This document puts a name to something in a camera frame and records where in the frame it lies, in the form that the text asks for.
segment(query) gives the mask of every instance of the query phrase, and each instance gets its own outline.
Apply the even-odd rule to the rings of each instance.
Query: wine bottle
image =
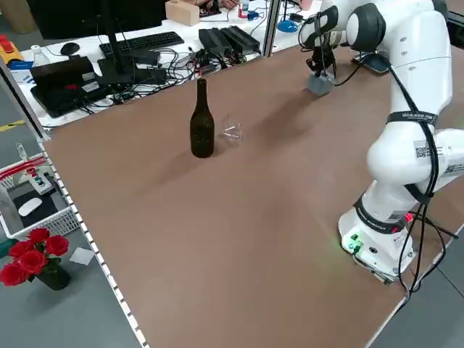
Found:
[[[191,153],[199,158],[207,158],[215,150],[215,121],[208,108],[206,80],[196,82],[196,106],[190,119]]]

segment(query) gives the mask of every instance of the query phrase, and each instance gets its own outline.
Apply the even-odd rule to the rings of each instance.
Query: hand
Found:
[[[220,0],[220,6],[226,9],[233,9],[239,4],[239,0]]]

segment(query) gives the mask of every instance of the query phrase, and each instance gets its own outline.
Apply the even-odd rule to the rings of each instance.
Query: rose bouquet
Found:
[[[18,241],[9,250],[13,262],[0,270],[0,281],[5,286],[16,286],[26,280],[38,278],[53,290],[60,290],[69,283],[70,276],[59,263],[67,252],[69,241],[61,236],[50,236],[46,228],[29,233],[28,240]]]

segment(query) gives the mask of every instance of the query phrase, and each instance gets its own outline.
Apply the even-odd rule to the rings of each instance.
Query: white desk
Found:
[[[300,15],[302,15],[305,18],[308,18],[310,15],[316,13],[320,9],[320,4],[321,1],[314,0],[312,3],[311,9],[309,11],[299,11],[298,7],[292,7],[292,4],[289,4],[289,8],[287,9],[287,14],[289,13],[294,13],[298,12]],[[250,3],[250,9],[257,9],[258,12],[263,12],[264,14],[266,13],[265,8],[269,7],[269,3],[267,3],[265,0],[255,0]],[[281,11],[280,13],[283,14],[283,7],[284,4],[281,4]],[[139,36],[147,36],[147,35],[152,35],[155,33],[164,33],[167,31],[175,31],[184,41],[185,43],[177,46],[172,46],[171,48],[174,49],[176,52],[179,54],[186,54],[189,52],[189,47],[191,47],[194,51],[198,51],[203,48],[202,44],[200,43],[200,40],[198,39],[198,30],[199,29],[208,29],[208,28],[226,28],[231,25],[237,25],[239,26],[242,30],[251,33],[256,26],[263,21],[262,18],[258,18],[253,21],[248,21],[244,20],[238,17],[238,9],[232,9],[229,13],[227,9],[221,9],[222,13],[217,14],[215,16],[211,17],[206,17],[203,18],[199,24],[194,25],[192,27],[188,27],[176,22],[173,22],[172,20],[164,20],[162,22],[162,25],[159,27],[155,28],[150,28],[150,29],[144,29],[144,30],[137,30],[137,31],[131,31],[125,33],[125,37],[127,39],[130,38],[136,38]],[[265,36],[265,30],[266,30],[266,24],[267,24],[267,19],[262,22],[262,24],[253,31],[253,37],[256,38],[258,41],[261,43],[264,41],[264,36]],[[117,34],[117,39],[119,41],[123,40],[123,35],[122,34]],[[107,36],[89,36],[87,38],[78,38],[75,40],[71,40],[72,42],[77,43],[80,46],[80,50],[77,52],[77,54],[81,55],[82,57],[87,56],[90,61],[92,62],[95,72],[97,74],[100,74],[100,69],[97,64],[97,61],[99,59],[104,58],[102,52],[99,49],[100,45],[100,40],[103,43],[108,42],[108,37]],[[289,48],[291,46],[295,46],[298,44],[298,32],[296,33],[282,33],[281,31],[276,32],[275,35],[275,40],[274,40],[274,51],[280,51],[282,49]],[[47,46],[47,49],[51,51],[53,54],[59,54],[59,51],[61,47],[63,46],[63,43],[57,43],[54,45]],[[43,49],[43,53],[50,59],[51,62],[59,62],[62,60],[66,60],[67,57],[61,57],[61,56],[55,56],[50,54],[50,52],[47,49]],[[29,49],[27,51],[21,52],[22,55],[24,56],[25,60],[33,60],[33,53]],[[246,58],[248,60],[254,59],[257,57],[257,54],[250,54]],[[172,59],[172,55],[164,55],[162,54],[160,62],[169,62]],[[26,99],[29,101],[31,107],[33,108],[34,112],[37,114],[38,119],[40,120],[42,126],[44,127],[57,127],[64,125],[66,123],[70,123],[72,121],[79,120],[81,118],[84,118],[88,116],[88,113],[84,111],[74,111],[69,114],[63,115],[58,118],[52,118],[50,115],[39,105],[39,103],[33,98],[32,93],[30,92],[30,89],[33,87],[33,84],[27,84],[27,83],[21,83],[20,88],[21,91],[24,93]],[[102,100],[98,102],[99,105],[110,105],[111,102],[109,100]],[[90,109],[94,112],[101,111],[102,108],[91,108]]]

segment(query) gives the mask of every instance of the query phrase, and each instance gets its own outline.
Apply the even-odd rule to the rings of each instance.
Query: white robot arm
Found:
[[[404,217],[423,199],[431,181],[431,150],[418,121],[434,134],[439,158],[435,190],[464,174],[464,130],[435,132],[436,119],[452,98],[445,16],[444,0],[325,0],[320,13],[300,33],[309,49],[320,48],[323,34],[346,31],[353,49],[386,52],[393,73],[417,106],[418,112],[412,112],[392,78],[391,114],[368,152],[374,182],[339,220],[343,248],[390,279],[415,256]],[[330,45],[338,43],[334,37],[330,36]]]

